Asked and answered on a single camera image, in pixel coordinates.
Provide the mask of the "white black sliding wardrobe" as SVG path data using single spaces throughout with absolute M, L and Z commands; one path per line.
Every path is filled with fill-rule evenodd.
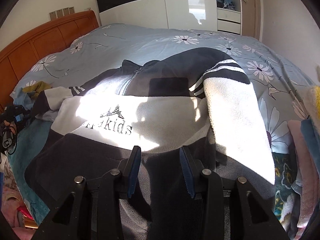
M 217 30 L 216 0 L 97 0 L 102 25 Z

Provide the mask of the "wooden bedroom door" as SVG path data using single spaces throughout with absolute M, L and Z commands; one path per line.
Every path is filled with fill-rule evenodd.
M 242 35 L 260 39 L 261 0 L 241 0 Z

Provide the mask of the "blue knit sweater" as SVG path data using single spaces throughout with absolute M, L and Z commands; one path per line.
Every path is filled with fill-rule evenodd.
M 21 105 L 24 107 L 26 110 L 31 110 L 33 107 L 33 104 L 35 100 L 33 100 L 31 97 L 35 95 L 35 92 L 23 92 L 22 89 L 20 88 L 16 92 L 16 98 L 13 100 L 13 103 L 15 105 Z

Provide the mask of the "mustard yellow knit garment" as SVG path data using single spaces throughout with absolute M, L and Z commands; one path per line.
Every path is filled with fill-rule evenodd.
M 24 93 L 29 93 L 29 92 L 36 92 L 36 93 L 41 93 L 44 90 L 51 89 L 52 86 L 48 83 L 45 83 L 44 81 L 39 81 L 31 86 L 27 86 L 22 89 Z

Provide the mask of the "teal floral plush blanket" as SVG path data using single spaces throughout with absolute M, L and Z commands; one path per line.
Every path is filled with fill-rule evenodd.
M 37 224 L 40 224 L 49 212 L 49 208 L 39 196 L 27 185 L 24 172 L 30 162 L 44 147 L 52 123 L 49 121 L 34 120 L 28 127 L 18 134 L 17 148 L 9 156 L 10 166 L 16 180 L 17 187 L 29 212 Z M 287 219 L 295 211 L 300 214 L 300 195 L 291 185 L 295 180 L 295 171 L 289 154 L 272 153 L 276 173 L 276 200 L 274 214 L 280 223 L 286 227 Z

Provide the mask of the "pink floral quilt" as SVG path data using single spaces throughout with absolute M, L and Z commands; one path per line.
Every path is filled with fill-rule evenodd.
M 9 159 L 1 154 L 1 212 L 19 239 L 31 239 L 37 224 L 16 184 Z

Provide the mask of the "orange wooden headboard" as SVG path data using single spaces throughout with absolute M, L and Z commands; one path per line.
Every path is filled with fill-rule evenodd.
M 39 25 L 1 50 L 1 112 L 13 102 L 10 93 L 33 65 L 97 27 L 94 11 L 78 12 Z

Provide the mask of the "dark grey fleece jacket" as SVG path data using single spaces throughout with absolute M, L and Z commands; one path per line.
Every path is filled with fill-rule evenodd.
M 274 207 L 274 162 L 252 82 L 226 53 L 195 48 L 140 66 L 123 61 L 83 85 L 46 90 L 34 110 L 57 109 L 48 139 L 25 171 L 49 207 L 76 176 L 102 177 L 142 156 L 136 190 L 119 202 L 125 239 L 196 239 L 202 202 L 191 199 L 180 165 L 187 146 L 227 180 L 246 177 Z

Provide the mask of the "folded towel stack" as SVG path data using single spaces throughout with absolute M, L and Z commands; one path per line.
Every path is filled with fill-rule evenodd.
M 274 214 L 290 239 L 300 239 L 319 209 L 319 170 L 303 134 L 313 124 L 297 97 L 291 106 L 297 117 L 269 130 L 276 173 Z

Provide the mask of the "open white shelf unit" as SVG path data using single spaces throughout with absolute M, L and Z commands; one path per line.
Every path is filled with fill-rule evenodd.
M 242 34 L 241 0 L 216 0 L 217 30 L 232 34 Z

